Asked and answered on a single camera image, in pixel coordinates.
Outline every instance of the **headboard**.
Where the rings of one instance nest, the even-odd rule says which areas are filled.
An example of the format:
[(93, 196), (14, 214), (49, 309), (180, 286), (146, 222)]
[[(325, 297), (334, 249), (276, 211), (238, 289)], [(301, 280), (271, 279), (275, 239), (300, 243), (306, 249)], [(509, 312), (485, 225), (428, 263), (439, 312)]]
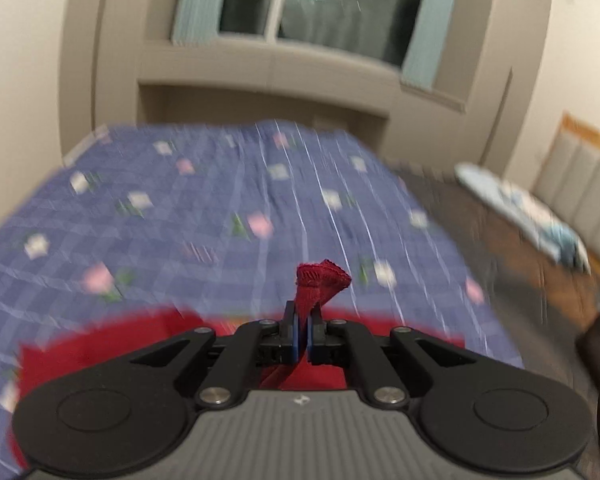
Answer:
[(565, 114), (533, 191), (578, 232), (600, 274), (600, 131)]

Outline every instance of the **blue checkered bedsheet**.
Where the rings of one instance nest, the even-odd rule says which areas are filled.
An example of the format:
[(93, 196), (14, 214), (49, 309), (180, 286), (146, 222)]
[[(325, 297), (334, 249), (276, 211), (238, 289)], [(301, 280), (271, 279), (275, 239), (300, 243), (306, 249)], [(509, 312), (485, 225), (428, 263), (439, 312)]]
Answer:
[(19, 342), (155, 304), (271, 316), (299, 262), (352, 275), (334, 305), (461, 333), (522, 366), (453, 242), (348, 134), (266, 121), (99, 137), (0, 227), (0, 479), (18, 469), (2, 397)]

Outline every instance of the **black circular pad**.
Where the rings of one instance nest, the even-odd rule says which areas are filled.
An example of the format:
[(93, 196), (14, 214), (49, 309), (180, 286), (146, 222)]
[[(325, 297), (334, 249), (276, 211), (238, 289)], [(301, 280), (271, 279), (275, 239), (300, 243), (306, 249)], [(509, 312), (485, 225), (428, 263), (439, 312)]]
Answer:
[(13, 416), (20, 449), (33, 465), (68, 477), (110, 477), (155, 461), (187, 424), (184, 400), (159, 372), (88, 368), (43, 384)]
[(494, 373), (462, 368), (432, 387), (419, 414), (425, 434), (453, 460), (534, 474), (572, 462), (586, 446), (591, 414), (568, 387), (502, 365)]
[(510, 388), (483, 393), (475, 401), (474, 412), (485, 424), (506, 431), (531, 430), (542, 424), (549, 415), (540, 397)]

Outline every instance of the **wooden bed frame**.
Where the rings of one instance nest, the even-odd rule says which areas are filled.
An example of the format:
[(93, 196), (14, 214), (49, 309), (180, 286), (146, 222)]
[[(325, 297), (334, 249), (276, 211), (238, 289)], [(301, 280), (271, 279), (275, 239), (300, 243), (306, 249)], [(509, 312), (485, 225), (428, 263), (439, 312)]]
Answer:
[[(560, 126), (558, 127), (554, 140), (552, 141), (552, 146), (549, 149), (547, 155), (544, 158), (542, 166), (544, 167), (545, 163), (549, 159), (550, 154), (554, 150), (555, 143), (558, 139), (558, 135), (561, 132), (568, 132), (575, 137), (579, 138), (581, 141), (586, 142), (589, 146), (595, 147), (600, 150), (600, 130), (587, 124), (581, 120), (576, 119), (572, 115), (565, 112), (562, 117), (562, 121), (560, 122)], [(536, 179), (534, 183), (534, 189), (536, 188), (536, 184), (540, 176)], [(591, 248), (587, 248), (587, 252), (589, 253), (589, 261), (591, 264), (591, 269), (600, 277), (600, 257), (593, 251)]]

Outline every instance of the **white wall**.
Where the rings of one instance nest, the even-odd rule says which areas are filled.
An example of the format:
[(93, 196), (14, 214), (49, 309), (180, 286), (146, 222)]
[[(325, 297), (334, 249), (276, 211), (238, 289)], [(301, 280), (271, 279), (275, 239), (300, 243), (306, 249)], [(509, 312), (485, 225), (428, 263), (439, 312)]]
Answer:
[(61, 164), (65, 1), (0, 0), (0, 220)]
[(600, 129), (600, 0), (553, 0), (531, 104), (505, 177), (530, 188), (563, 112)]

